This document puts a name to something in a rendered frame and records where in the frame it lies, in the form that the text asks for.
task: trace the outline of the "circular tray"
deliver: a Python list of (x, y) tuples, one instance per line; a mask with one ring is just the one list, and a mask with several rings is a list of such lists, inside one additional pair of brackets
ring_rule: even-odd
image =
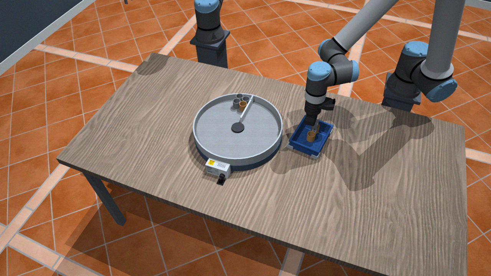
[(244, 130), (235, 133), (232, 125), (242, 115), (233, 107), (235, 97), (236, 94), (223, 95), (205, 104), (194, 118), (192, 131), (196, 148), (205, 160), (225, 162), (232, 171), (241, 171), (273, 158), (281, 145), (283, 121), (276, 107), (254, 95), (245, 110)]

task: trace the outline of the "tile floor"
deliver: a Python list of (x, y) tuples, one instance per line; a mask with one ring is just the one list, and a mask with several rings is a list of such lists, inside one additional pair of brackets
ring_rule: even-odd
[[(324, 0), (360, 9), (364, 0)], [(431, 23), (434, 1), (399, 0), (387, 13)], [(96, 0), (43, 42), (139, 65), (194, 15), (192, 0)], [(221, 9), (228, 68), (305, 85), (321, 41), (354, 13), (282, 0), (225, 0)], [(197, 61), (195, 27), (169, 53)], [(461, 30), (491, 36), (491, 11), (466, 7)], [(430, 29), (380, 20), (367, 33), (351, 97), (382, 101), (385, 74), (405, 42), (429, 41)], [(491, 154), (491, 42), (459, 35), (452, 63), (457, 91), (414, 113), (465, 127), (467, 148)], [(8, 225), (58, 165), (55, 157), (130, 75), (31, 51), (0, 76), (0, 223)], [(337, 93), (338, 87), (330, 92)], [(466, 160), (468, 275), (491, 275), (491, 165)], [(20, 234), (105, 276), (276, 276), (286, 248), (105, 183), (128, 222), (110, 217), (87, 181), (69, 169)], [(57, 275), (11, 247), (0, 275)], [(300, 276), (357, 276), (305, 255)]]

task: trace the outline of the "blue tray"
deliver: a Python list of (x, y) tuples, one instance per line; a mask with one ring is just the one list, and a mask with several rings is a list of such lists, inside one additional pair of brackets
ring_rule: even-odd
[(295, 132), (293, 132), (287, 147), (317, 159), (334, 126), (319, 120), (319, 133), (317, 133), (313, 142), (309, 142), (307, 141), (307, 132), (309, 132), (312, 127), (306, 125), (304, 121), (305, 116), (303, 116), (303, 119), (297, 129), (295, 129)]

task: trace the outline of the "table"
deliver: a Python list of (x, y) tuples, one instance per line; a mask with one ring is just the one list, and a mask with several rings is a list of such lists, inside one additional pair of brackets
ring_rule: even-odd
[(94, 1), (0, 1), (0, 75)]
[[(464, 128), (328, 93), (336, 107), (319, 119), (334, 129), (314, 160), (286, 147), (304, 115), (303, 90), (152, 53), (57, 160), (87, 176), (119, 223), (100, 179), (371, 275), (467, 275)], [(275, 105), (283, 139), (271, 161), (220, 186), (192, 122), (231, 93)]]

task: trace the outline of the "black circle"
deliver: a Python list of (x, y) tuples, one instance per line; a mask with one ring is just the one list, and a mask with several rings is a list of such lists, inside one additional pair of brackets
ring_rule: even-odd
[(244, 130), (244, 125), (243, 123), (234, 123), (232, 125), (232, 131), (235, 133), (240, 133)]

